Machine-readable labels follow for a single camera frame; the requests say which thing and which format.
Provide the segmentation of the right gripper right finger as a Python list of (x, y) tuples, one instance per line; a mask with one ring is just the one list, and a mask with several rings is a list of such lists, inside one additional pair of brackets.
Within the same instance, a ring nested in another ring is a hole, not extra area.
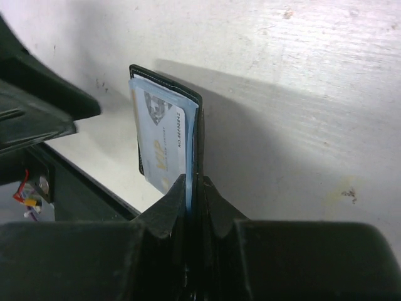
[(209, 300), (399, 300), (400, 267), (364, 223), (258, 221), (204, 178)]

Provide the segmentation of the light blue VIP card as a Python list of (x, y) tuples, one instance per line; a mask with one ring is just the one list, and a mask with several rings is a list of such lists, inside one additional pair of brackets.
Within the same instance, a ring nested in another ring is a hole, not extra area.
[(185, 174), (185, 205), (192, 211), (194, 130), (199, 105), (145, 77), (129, 81), (146, 180), (161, 193)]

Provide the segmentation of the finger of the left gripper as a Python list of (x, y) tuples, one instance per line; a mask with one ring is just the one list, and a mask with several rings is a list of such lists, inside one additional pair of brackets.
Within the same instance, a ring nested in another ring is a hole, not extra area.
[(1, 153), (75, 134), (75, 121), (100, 113), (91, 95), (38, 61), (1, 21)]

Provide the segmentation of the black leather card holder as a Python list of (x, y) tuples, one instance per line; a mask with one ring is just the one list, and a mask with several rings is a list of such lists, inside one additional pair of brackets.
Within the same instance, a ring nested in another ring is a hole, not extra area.
[[(186, 215), (193, 216), (195, 212), (195, 190), (196, 190), (197, 176), (202, 169), (201, 155), (204, 150), (204, 139), (202, 133), (204, 128), (203, 99), (197, 92), (182, 85), (181, 83), (168, 77), (165, 77), (161, 74), (158, 74), (154, 71), (148, 70), (142, 66), (138, 66), (135, 64), (130, 65), (129, 73), (130, 73), (130, 80), (136, 76), (145, 77), (146, 79), (158, 83), (163, 87), (171, 88), (175, 92), (184, 92), (184, 95), (189, 96), (191, 100), (195, 101), (199, 105), (199, 109), (195, 117), (195, 130), (194, 130), (194, 162), (193, 162), (194, 170), (193, 170), (193, 187), (192, 187), (192, 211), (188, 212), (186, 210), (186, 205), (185, 205)], [(144, 175), (142, 161), (140, 157), (139, 145), (138, 145), (138, 161), (139, 161), (140, 173)]]

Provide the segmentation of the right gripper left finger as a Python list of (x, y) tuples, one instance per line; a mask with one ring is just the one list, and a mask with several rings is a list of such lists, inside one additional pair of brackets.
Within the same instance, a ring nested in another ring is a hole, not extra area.
[(131, 221), (1, 226), (2, 300), (178, 300), (185, 176)]

